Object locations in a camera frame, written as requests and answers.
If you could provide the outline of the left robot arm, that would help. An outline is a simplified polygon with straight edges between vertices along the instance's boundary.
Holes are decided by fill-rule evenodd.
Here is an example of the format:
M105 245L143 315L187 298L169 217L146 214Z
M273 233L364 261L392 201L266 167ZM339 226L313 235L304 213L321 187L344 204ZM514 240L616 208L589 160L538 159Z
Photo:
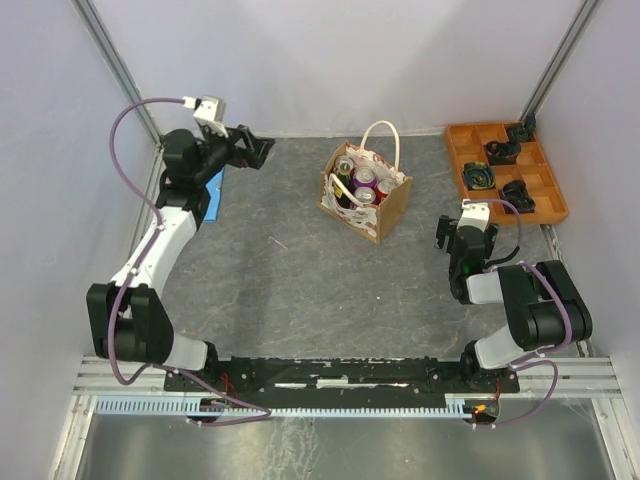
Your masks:
M225 167L260 169L275 144L248 127L228 136L204 127L196 137L176 129L164 138L154 219L133 256L106 284L86 295L96 354L115 362L138 362L186 370L198 389L209 390L221 378L213 344L175 332L161 295L173 266L201 227L211 195L208 183Z

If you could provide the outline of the purple soda can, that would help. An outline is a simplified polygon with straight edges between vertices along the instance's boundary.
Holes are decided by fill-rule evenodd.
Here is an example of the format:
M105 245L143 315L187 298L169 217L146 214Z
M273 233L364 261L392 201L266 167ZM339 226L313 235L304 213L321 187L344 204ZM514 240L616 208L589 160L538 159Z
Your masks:
M377 184L375 172L368 167L357 167L352 175L351 184L354 189L367 187L374 189Z
M356 199L356 202L352 204L353 208L358 208L359 206L370 206L376 205L376 194L373 189L370 187L359 187L354 192L353 195Z

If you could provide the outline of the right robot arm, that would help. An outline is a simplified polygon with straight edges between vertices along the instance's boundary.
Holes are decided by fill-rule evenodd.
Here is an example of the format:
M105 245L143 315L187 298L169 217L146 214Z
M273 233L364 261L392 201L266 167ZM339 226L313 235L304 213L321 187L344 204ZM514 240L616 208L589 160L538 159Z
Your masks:
M432 377L458 381L467 389L504 386L519 367L542 355L591 337L591 314L564 264L558 260L508 265L514 255L492 261L498 227L469 211L454 219L442 215L436 247L449 255L448 280L461 304L500 304L506 324L472 341L452 372Z

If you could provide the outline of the green glass bottle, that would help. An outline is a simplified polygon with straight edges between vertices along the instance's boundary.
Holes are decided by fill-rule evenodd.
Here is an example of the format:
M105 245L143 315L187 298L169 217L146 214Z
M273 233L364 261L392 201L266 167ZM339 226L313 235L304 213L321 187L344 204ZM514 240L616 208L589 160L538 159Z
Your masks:
M352 201L349 197L351 194L351 177L348 174L333 174L333 190L337 204L343 209L351 209Z

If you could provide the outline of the red cola can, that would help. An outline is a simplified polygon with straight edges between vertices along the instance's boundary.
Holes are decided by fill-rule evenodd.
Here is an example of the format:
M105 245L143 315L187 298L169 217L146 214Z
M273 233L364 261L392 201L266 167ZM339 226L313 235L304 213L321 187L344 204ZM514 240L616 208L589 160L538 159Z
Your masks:
M333 171L336 175L351 176L354 169L354 160L348 155L340 155L334 160Z
M379 180L374 188L376 202L380 204L397 186L398 183L394 178Z

